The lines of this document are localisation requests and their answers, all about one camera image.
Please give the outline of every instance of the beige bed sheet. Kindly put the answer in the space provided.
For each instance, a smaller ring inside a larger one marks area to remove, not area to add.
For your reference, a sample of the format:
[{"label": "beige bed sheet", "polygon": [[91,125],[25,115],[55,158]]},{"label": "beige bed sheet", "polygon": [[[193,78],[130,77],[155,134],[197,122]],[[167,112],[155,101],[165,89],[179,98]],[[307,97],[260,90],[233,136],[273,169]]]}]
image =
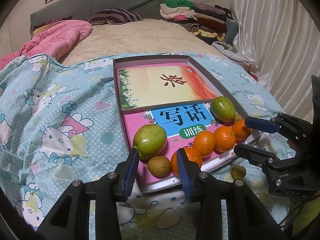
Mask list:
[{"label": "beige bed sheet", "polygon": [[123,25],[96,25],[92,33],[60,60],[65,66],[96,57],[139,52],[196,52],[224,57],[183,27],[145,19]]}]

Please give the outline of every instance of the green folded garment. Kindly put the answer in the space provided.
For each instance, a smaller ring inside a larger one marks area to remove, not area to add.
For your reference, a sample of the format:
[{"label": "green folded garment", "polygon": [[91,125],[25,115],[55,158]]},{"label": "green folded garment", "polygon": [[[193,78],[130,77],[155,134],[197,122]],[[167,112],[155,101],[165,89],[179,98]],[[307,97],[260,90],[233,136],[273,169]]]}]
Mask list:
[{"label": "green folded garment", "polygon": [[171,1],[164,1],[166,6],[170,8],[176,8],[176,7],[189,7],[190,9],[193,9],[195,7],[194,3],[188,1],[188,0],[171,0]]}]

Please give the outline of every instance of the chinese character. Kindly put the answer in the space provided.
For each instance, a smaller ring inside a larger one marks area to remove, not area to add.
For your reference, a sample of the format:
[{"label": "chinese character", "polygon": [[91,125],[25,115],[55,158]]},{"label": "chinese character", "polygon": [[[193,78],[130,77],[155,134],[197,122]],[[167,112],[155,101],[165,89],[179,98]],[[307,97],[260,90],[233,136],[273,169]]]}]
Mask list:
[{"label": "chinese character", "polygon": [[193,137],[193,136],[196,135],[195,132],[193,131],[192,127],[191,127],[191,128],[183,129],[183,132],[184,132],[184,134],[187,136],[187,138]]},{"label": "chinese character", "polygon": [[190,107],[183,106],[184,109],[193,108],[193,110],[185,112],[185,114],[188,114],[188,116],[192,122],[194,122],[195,119],[198,122],[200,121],[200,119],[205,119],[205,120],[207,119],[202,111],[200,111],[200,112],[198,111],[198,110],[201,110],[201,108],[197,108],[197,106],[198,106],[197,104],[194,104]]},{"label": "chinese character", "polygon": [[174,83],[177,83],[177,84],[180,84],[180,85],[183,85],[184,83],[186,83],[186,81],[183,81],[183,80],[182,80],[183,77],[178,78],[177,75],[174,75],[174,76],[169,75],[169,77],[167,77],[165,74],[162,74],[162,75],[163,75],[165,78],[163,78],[163,77],[160,77],[160,78],[161,78],[162,80],[170,81],[171,84],[172,84],[172,86],[173,86],[174,88],[176,87],[176,85],[175,85]]},{"label": "chinese character", "polygon": [[161,112],[160,112],[160,116],[165,115],[165,118],[166,118],[167,120],[172,119],[172,121],[170,121],[170,122],[165,122],[164,124],[179,121],[179,122],[177,122],[177,123],[175,123],[175,124],[177,124],[178,126],[182,126],[182,125],[183,125],[183,120],[182,120],[182,118],[181,118],[181,115],[178,114],[178,113],[179,113],[179,110],[180,110],[180,108],[177,108],[177,107],[176,107],[176,108],[174,108],[174,109],[170,109],[170,110],[166,110],[166,111],[161,111]]},{"label": "chinese character", "polygon": [[197,126],[193,127],[193,131],[195,132],[195,134],[198,134],[198,133],[202,132],[203,129],[200,125],[197,125]]}]

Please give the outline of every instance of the satin curtain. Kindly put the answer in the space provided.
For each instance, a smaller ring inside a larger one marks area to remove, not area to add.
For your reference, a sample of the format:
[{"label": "satin curtain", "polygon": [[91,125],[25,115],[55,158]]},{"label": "satin curtain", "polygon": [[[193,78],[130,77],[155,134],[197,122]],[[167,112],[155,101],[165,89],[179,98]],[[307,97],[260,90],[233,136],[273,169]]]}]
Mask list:
[{"label": "satin curtain", "polygon": [[231,0],[234,47],[286,113],[313,117],[311,75],[320,75],[320,33],[298,0]]}]

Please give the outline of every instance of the gray headboard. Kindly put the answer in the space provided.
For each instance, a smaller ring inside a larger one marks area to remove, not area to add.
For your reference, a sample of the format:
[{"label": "gray headboard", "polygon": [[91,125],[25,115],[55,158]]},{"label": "gray headboard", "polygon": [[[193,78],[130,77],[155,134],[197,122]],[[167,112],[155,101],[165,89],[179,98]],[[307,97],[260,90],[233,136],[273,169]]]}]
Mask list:
[{"label": "gray headboard", "polygon": [[33,27],[46,21],[73,16],[73,20],[88,21],[104,9],[126,9],[142,18],[161,19],[160,4],[164,0],[59,0],[30,15],[30,33]]}]

